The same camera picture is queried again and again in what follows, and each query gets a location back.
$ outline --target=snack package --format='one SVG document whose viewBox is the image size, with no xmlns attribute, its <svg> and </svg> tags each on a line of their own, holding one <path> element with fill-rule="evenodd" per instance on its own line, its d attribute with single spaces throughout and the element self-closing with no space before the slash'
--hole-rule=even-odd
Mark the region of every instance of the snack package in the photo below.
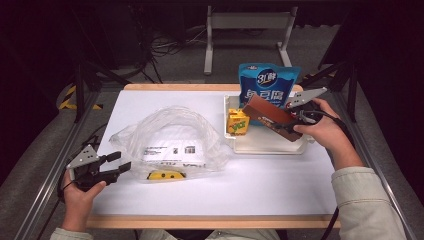
<svg viewBox="0 0 424 240">
<path fill-rule="evenodd" d="M 271 63 L 240 64 L 240 108 L 249 102 L 253 94 L 284 108 L 299 73 L 300 67 L 280 67 Z"/>
</svg>

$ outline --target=yellow box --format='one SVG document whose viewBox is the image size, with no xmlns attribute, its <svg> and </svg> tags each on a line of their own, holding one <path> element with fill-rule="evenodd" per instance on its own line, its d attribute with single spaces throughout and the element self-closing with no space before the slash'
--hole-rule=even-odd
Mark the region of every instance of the yellow box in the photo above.
<svg viewBox="0 0 424 240">
<path fill-rule="evenodd" d="M 249 126 L 250 117 L 241 109 L 228 110 L 227 133 L 233 136 L 245 135 Z"/>
</svg>

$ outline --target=white sleeve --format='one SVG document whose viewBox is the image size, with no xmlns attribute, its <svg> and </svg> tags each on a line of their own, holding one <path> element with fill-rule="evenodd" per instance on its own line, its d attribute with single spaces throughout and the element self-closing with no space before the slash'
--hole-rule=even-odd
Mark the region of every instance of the white sleeve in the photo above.
<svg viewBox="0 0 424 240">
<path fill-rule="evenodd" d="M 56 228 L 50 240 L 93 240 L 93 236 L 88 233 L 71 232 L 62 228 Z"/>
<path fill-rule="evenodd" d="M 406 239 L 380 178 L 366 167 L 343 168 L 332 175 L 342 240 Z"/>
</svg>

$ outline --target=white tabletop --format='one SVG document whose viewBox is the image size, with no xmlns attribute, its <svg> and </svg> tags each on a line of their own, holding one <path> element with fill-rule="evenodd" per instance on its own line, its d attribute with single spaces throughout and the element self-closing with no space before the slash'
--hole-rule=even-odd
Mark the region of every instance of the white tabletop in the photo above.
<svg viewBox="0 0 424 240">
<path fill-rule="evenodd" d="M 161 107 L 180 105 L 205 117 L 223 132 L 223 101 L 235 91 L 132 91 L 119 94 L 98 154 L 116 149 L 109 138 Z M 199 179 L 141 183 L 122 174 L 96 199 L 93 215 L 116 216 L 311 216 L 336 208 L 334 172 L 326 150 L 308 144 L 301 155 L 230 154 L 222 172 Z M 116 168 L 119 161 L 104 169 Z"/>
</svg>

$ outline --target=person's right hand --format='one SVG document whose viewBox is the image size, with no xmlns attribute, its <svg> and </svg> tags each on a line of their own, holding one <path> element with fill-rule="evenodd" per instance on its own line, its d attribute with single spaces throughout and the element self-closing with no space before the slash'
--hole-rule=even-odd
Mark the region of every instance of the person's right hand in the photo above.
<svg viewBox="0 0 424 240">
<path fill-rule="evenodd" d="M 322 111 L 339 118 L 339 115 L 334 112 L 327 101 L 318 98 L 313 99 L 313 101 L 318 104 Z M 333 119 L 323 116 L 315 125 L 296 125 L 293 130 L 312 136 L 319 144 L 329 149 L 333 154 L 336 170 L 349 166 L 363 166 L 348 137 Z"/>
</svg>

